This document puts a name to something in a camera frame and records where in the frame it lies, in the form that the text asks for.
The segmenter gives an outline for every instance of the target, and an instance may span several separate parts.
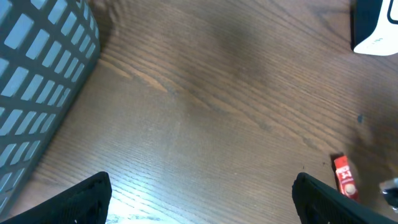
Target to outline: small red package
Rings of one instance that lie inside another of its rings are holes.
[[[358,191],[356,190],[354,178],[349,170],[347,157],[341,156],[335,159],[335,166],[340,192],[348,198],[358,201]]]

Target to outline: black and white object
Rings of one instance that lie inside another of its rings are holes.
[[[398,0],[358,0],[353,22],[355,53],[398,53]]]

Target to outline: red object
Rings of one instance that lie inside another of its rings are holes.
[[[350,199],[358,201],[358,190],[356,189],[354,178],[349,170],[347,157],[341,156],[335,159],[335,165],[340,192]]]

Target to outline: perforated basket side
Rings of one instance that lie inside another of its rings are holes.
[[[0,0],[0,215],[15,201],[100,54],[83,0]]]

